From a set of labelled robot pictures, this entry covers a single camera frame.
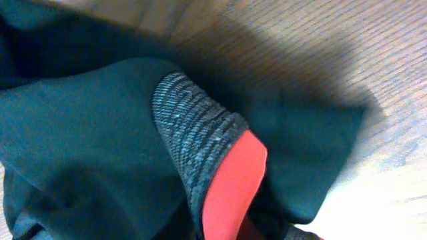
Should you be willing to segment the black leggings red grey waistband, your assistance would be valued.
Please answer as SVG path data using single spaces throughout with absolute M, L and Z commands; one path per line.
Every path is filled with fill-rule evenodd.
M 14 239 L 314 239 L 367 106 L 275 77 L 243 1 L 138 1 L 143 31 L 1 2 L 3 209 Z

